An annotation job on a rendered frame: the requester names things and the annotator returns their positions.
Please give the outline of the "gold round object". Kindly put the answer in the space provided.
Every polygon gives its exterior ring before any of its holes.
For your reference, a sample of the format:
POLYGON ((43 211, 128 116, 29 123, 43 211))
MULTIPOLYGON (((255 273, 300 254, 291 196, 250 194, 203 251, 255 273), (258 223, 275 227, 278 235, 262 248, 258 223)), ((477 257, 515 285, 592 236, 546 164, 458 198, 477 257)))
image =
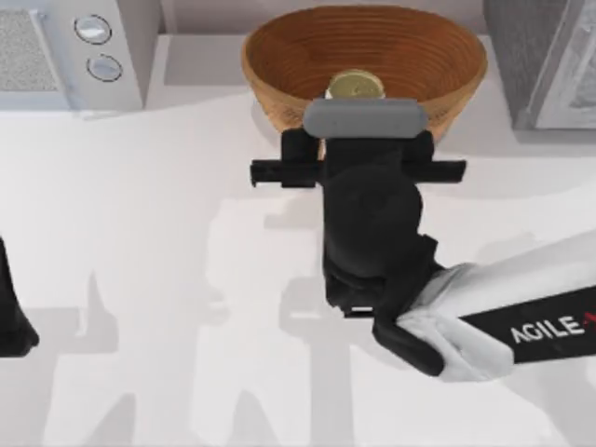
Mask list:
POLYGON ((325 99, 383 99, 385 96, 381 79, 360 69, 348 69, 335 74, 324 94, 325 99))

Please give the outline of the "brown woven basket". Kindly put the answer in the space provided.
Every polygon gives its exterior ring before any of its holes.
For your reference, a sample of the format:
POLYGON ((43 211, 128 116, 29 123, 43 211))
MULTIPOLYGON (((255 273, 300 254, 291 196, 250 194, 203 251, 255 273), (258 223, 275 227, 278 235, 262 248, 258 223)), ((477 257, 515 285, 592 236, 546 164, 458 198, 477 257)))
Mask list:
POLYGON ((245 39, 241 68, 277 132, 302 123, 306 106, 349 69, 376 75, 388 98, 417 100, 436 140, 488 70, 481 40, 439 14, 393 5, 333 5, 276 17, 245 39))

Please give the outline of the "pale microwave oven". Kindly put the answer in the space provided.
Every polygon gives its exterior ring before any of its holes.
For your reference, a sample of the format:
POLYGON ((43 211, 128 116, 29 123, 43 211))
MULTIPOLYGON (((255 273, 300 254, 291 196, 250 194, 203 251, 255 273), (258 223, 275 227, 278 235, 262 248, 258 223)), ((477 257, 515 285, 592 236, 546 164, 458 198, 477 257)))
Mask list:
POLYGON ((110 115, 141 110, 162 21, 160 0, 0 0, 0 111, 110 115), (104 45, 82 41, 76 18, 99 15, 112 27, 104 45), (91 77, 88 58, 123 67, 113 83, 91 77))

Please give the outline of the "round grey microwave knob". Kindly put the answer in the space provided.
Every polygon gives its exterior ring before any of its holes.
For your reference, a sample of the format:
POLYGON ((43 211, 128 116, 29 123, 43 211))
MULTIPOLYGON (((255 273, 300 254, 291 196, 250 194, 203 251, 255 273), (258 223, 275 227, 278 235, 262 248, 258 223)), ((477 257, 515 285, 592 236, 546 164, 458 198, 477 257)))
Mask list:
POLYGON ((107 54, 88 58, 86 68, 91 77, 104 83, 113 83, 120 79, 124 73, 122 64, 107 54))
POLYGON ((84 42, 104 45, 112 37, 112 27, 99 15, 87 15, 74 20, 74 32, 84 42))

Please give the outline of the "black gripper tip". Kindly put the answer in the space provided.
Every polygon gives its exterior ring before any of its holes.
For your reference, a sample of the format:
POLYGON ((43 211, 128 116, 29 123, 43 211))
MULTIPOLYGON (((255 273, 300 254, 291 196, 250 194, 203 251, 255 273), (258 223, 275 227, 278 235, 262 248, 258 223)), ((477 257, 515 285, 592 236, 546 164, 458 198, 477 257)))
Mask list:
POLYGON ((0 359, 23 358, 39 341, 15 293, 6 245, 0 237, 0 359))

